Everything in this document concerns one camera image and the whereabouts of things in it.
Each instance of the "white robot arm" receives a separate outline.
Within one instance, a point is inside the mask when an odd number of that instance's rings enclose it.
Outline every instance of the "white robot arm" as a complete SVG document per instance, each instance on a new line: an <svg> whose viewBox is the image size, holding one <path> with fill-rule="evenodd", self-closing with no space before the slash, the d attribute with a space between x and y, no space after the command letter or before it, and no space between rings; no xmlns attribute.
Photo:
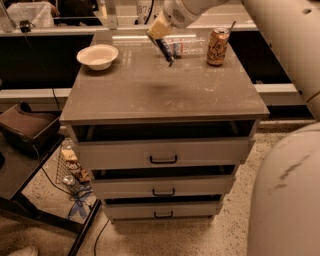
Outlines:
<svg viewBox="0 0 320 256"><path fill-rule="evenodd" d="M320 120L320 1L242 0L275 56ZM187 27L219 0L166 0L148 34ZM262 162L249 220L248 256L320 255L320 123L289 134Z"/></svg>
<svg viewBox="0 0 320 256"><path fill-rule="evenodd" d="M152 39L185 28L227 0L166 0L148 30ZM320 3L312 0L242 0L313 117L320 120Z"/></svg>

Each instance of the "drawer cabinet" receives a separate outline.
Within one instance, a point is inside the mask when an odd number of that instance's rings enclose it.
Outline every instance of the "drawer cabinet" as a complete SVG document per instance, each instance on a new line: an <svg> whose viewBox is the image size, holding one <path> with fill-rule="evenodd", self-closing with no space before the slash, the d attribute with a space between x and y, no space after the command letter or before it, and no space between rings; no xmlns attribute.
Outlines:
<svg viewBox="0 0 320 256"><path fill-rule="evenodd" d="M95 43L119 56L106 72L81 68L60 121L107 217L217 214L269 113L232 47L218 68L200 57L168 68L141 31L103 31Z"/></svg>

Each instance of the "dark drawer gap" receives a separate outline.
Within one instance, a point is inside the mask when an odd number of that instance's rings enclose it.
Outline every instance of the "dark drawer gap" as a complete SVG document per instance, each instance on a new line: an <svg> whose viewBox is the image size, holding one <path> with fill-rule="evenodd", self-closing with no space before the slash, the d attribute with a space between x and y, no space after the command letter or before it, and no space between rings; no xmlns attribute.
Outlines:
<svg viewBox="0 0 320 256"><path fill-rule="evenodd" d="M255 120L73 126L80 142L245 137Z"/></svg>
<svg viewBox="0 0 320 256"><path fill-rule="evenodd" d="M96 180L230 175L234 165L92 170Z"/></svg>
<svg viewBox="0 0 320 256"><path fill-rule="evenodd" d="M105 199L107 205L119 204L148 204L148 203L184 203L184 202L218 202L222 195L205 196L172 196L172 197L141 197Z"/></svg>

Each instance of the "speckled floor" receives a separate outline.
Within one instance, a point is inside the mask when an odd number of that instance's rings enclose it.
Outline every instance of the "speckled floor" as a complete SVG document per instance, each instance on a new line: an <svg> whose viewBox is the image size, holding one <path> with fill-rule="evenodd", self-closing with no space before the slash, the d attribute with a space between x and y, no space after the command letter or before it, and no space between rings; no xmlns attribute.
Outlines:
<svg viewBox="0 0 320 256"><path fill-rule="evenodd" d="M310 123L312 121L262 122L255 135L256 143L246 163L240 166L234 186L215 218L109 222L98 240L97 255L245 256L250 198L259 165L287 133ZM53 181L57 173L57 155L54 154L44 166ZM74 203L49 183L43 171L29 183L24 194L38 208L62 217L68 215ZM86 202L92 204L94 200L92 195ZM79 212L73 219L83 221ZM100 208L79 249L79 256L94 255L96 239L106 222ZM0 256L28 245L37 246L42 256L68 255L75 239L73 233L2 211L0 234Z"/></svg>

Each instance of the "white bowl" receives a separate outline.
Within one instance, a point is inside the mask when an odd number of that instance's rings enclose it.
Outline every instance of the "white bowl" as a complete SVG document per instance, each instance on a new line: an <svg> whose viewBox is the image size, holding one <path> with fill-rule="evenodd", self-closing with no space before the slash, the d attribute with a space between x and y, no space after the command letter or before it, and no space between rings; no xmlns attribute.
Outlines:
<svg viewBox="0 0 320 256"><path fill-rule="evenodd" d="M77 60L93 70L104 70L110 67L118 53L118 49L111 45L97 44L78 52Z"/></svg>

